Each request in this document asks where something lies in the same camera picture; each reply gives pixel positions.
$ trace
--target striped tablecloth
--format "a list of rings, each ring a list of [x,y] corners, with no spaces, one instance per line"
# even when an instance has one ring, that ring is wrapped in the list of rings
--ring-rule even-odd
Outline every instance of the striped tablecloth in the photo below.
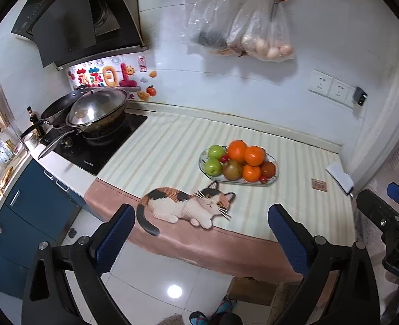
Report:
[[[148,114],[146,122],[124,143],[98,175],[101,180],[136,197],[158,187],[186,193],[201,190],[210,180],[199,170],[201,152],[213,144],[242,139],[266,149],[279,165],[272,185],[255,187],[220,184],[237,197],[231,221],[215,217],[213,224],[247,236],[276,241],[267,223],[268,208],[280,203],[293,219],[330,243],[350,246],[355,240],[350,198],[326,172],[338,154],[283,137],[208,119],[172,113]],[[311,179],[325,181],[327,192],[312,189]]]

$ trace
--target brown label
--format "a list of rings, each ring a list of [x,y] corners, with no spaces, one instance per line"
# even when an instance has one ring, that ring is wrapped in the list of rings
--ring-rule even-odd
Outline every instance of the brown label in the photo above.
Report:
[[[312,188],[317,189],[317,191],[323,191],[327,192],[327,183],[324,181],[320,181],[318,179],[313,179],[312,180]]]

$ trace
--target range hood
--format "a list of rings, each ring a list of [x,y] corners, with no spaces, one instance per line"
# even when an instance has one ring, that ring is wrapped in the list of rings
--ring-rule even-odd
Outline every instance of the range hood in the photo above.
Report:
[[[147,49],[138,0],[28,0],[12,33],[37,44],[44,67]]]

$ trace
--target frying pan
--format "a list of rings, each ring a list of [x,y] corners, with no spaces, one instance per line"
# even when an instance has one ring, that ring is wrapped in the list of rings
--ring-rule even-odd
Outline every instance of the frying pan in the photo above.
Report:
[[[117,92],[117,99],[99,97],[98,92]],[[66,117],[66,124],[73,129],[61,134],[54,139],[38,156],[38,160],[44,158],[55,149],[66,136],[82,132],[96,132],[110,126],[127,107],[129,94],[120,88],[102,88],[90,91],[81,101],[77,101]]]
[[[28,133],[31,133],[42,124],[48,124],[54,127],[64,125],[66,116],[69,114],[72,105],[88,91],[89,89],[77,89],[59,98],[57,101],[49,105],[49,107],[41,114],[40,120],[27,128],[19,138],[23,139]]]

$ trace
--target red cherry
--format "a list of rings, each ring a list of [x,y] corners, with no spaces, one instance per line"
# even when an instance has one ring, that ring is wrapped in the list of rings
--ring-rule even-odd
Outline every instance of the red cherry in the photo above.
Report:
[[[268,181],[269,179],[266,177],[266,176],[261,176],[260,177],[260,182],[261,182],[261,184],[267,184],[267,181]]]
[[[222,155],[221,158],[219,159],[219,161],[221,163],[226,163],[229,160],[229,156],[228,155]]]

